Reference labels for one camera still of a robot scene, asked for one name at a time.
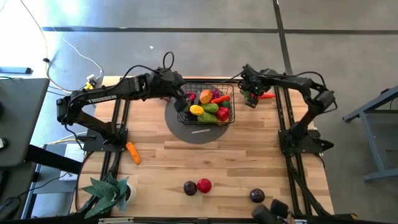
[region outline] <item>concrete floor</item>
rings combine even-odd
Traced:
[[[277,28],[272,0],[24,2],[41,26]],[[398,29],[395,0],[280,0],[279,6],[285,29]],[[35,71],[33,77],[43,77],[44,43],[19,1],[6,3],[0,13],[0,27],[2,64],[29,66]],[[256,69],[285,70],[278,34],[46,32],[53,61],[50,75],[68,89],[80,88],[86,76],[99,71],[79,57],[60,35],[82,54],[95,59],[106,75],[122,75],[139,63],[157,67],[168,50],[174,51],[174,69],[183,75],[232,76],[245,63]],[[335,90],[339,110],[315,120],[323,138],[335,143],[325,153],[335,212],[397,222],[398,179],[363,183],[362,176],[376,170],[367,139],[359,121],[346,124],[341,120],[384,89],[397,85],[397,36],[289,34],[286,41],[293,72],[318,71],[328,88]],[[57,98],[47,94],[33,144],[68,135],[55,120]],[[398,108],[398,101],[393,108]],[[92,107],[85,109],[93,112]],[[44,202],[49,200],[54,207],[61,201],[68,202],[60,196],[46,195],[38,199],[34,215],[63,213],[62,206],[59,210],[45,209]]]

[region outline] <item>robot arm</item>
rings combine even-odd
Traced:
[[[57,100],[57,119],[63,125],[78,123],[100,133],[107,142],[114,142],[118,138],[116,124],[104,123],[84,113],[81,109],[85,105],[117,99],[145,101],[149,98],[174,97],[174,107],[181,111],[187,106],[185,94],[181,89],[184,84],[185,81],[178,72],[158,68],[151,74],[122,79],[113,86],[74,91],[70,96]]]
[[[289,142],[293,145],[299,145],[304,140],[308,125],[313,119],[324,113],[332,103],[335,103],[333,92],[328,90],[325,85],[315,83],[310,78],[285,76],[271,69],[257,72],[250,65],[245,65],[243,67],[241,76],[243,79],[239,82],[238,87],[241,90],[252,93],[253,96],[249,97],[245,102],[246,105],[252,108],[256,107],[258,96],[268,91],[271,86],[276,85],[291,88],[298,90],[302,94],[304,102],[308,105],[308,111],[299,122],[293,124],[289,129],[289,135],[287,137]],[[313,98],[311,96],[311,90],[318,92]]]

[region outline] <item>wire basket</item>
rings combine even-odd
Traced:
[[[198,91],[202,92],[203,90],[218,90],[220,96],[229,95],[229,105],[231,106],[229,109],[229,121],[227,122],[199,122],[197,120],[197,116],[191,114],[191,112],[179,112],[177,115],[177,119],[179,122],[185,125],[229,125],[235,121],[235,103],[234,103],[234,86],[230,84],[206,84],[206,83],[187,83],[182,86],[182,90],[185,93],[195,93],[197,94]]]

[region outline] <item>orange carrot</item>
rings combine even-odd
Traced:
[[[229,101],[229,96],[222,96],[211,100],[211,103],[220,103],[222,101]]]
[[[258,97],[258,99],[260,100],[260,99],[271,99],[271,98],[273,98],[273,97],[275,97],[275,94],[272,94],[272,93],[263,93],[261,96],[259,96]]]
[[[127,142],[126,144],[126,148],[127,150],[130,152],[130,155],[132,157],[132,159],[134,160],[134,162],[139,165],[141,163],[141,159],[139,157],[139,154],[136,150],[136,148],[134,147],[134,145],[132,144],[132,142]]]

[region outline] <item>wooden tabletop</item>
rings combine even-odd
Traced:
[[[103,84],[115,84],[119,78],[105,77]],[[264,191],[265,206],[277,198],[292,208],[285,158],[277,137],[280,127],[275,99],[260,100],[252,109],[244,105],[236,85],[234,95],[235,122],[222,137],[207,144],[185,143],[170,133],[164,120],[166,101],[132,101],[127,128],[142,162],[135,165],[125,151],[118,179],[128,176],[137,197],[127,203],[126,212],[113,208],[112,216],[251,218],[256,204],[250,201],[249,193],[255,188]],[[299,120],[307,106],[299,92],[290,91],[290,97],[295,119]],[[95,117],[111,121],[113,108],[114,101],[99,103]],[[80,206],[89,197],[81,188],[91,185],[90,177],[99,179],[103,157],[103,152],[93,153],[83,168],[78,190]],[[321,160],[312,154],[302,157],[308,187],[325,210],[333,213]],[[184,183],[201,178],[211,181],[211,191],[185,195]],[[298,194],[304,211],[301,191]]]

